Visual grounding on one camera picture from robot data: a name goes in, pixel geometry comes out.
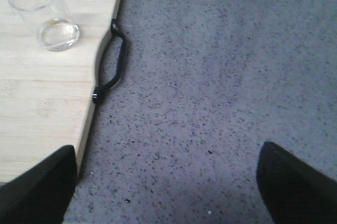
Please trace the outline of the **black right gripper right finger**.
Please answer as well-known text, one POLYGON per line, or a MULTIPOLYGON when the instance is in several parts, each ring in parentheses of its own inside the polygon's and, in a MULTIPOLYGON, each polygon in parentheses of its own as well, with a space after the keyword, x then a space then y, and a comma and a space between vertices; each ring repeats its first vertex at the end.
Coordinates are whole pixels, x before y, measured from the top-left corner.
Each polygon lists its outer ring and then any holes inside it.
POLYGON ((256 181, 274 223, 336 223, 336 181, 274 142, 261 148, 256 181))

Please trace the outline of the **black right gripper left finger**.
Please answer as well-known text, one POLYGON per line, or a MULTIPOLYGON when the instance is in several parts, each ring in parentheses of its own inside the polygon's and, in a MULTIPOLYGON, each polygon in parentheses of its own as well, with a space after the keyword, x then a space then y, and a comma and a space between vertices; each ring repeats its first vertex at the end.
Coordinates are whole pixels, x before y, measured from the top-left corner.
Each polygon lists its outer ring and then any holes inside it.
POLYGON ((65 145, 1 186, 1 223, 62 223, 77 184, 72 145, 65 145))

